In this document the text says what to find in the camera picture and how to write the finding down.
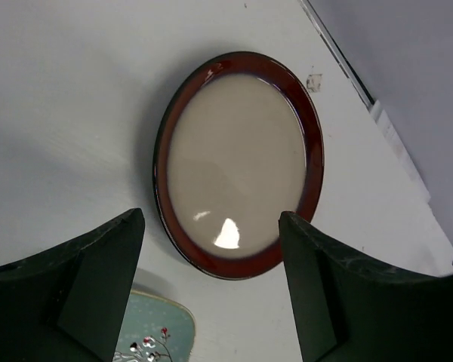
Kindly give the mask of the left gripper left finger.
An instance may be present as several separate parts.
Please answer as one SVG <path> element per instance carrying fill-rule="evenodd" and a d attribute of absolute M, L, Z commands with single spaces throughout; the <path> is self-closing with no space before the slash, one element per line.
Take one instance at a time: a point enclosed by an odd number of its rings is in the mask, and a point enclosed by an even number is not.
<path fill-rule="evenodd" d="M 0 266 L 0 361 L 111 361 L 145 221 L 139 208 Z"/>

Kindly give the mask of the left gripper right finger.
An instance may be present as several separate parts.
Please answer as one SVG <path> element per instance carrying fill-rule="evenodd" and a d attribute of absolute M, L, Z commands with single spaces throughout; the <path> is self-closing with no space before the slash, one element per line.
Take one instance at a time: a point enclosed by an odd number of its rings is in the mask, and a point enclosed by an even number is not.
<path fill-rule="evenodd" d="M 382 262 L 283 212 L 279 232 L 305 361 L 453 361 L 453 274 Z"/>

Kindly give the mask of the brown rimmed cream plate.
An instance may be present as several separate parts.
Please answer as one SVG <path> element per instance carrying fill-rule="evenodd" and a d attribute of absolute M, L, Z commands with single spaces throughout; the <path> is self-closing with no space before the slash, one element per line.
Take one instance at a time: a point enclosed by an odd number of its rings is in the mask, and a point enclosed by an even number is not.
<path fill-rule="evenodd" d="M 276 267 L 280 214 L 312 219 L 323 176 L 313 102 L 267 55 L 208 60 L 162 116 L 153 156 L 159 217 L 178 253 L 212 277 L 245 280 Z"/>

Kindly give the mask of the mint green rectangular plate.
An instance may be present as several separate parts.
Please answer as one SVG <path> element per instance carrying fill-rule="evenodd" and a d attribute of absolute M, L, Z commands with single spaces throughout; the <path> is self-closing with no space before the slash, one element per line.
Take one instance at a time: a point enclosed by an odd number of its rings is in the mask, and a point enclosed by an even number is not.
<path fill-rule="evenodd" d="M 114 361 L 188 361 L 196 323 L 181 304 L 138 290 L 131 291 Z"/>

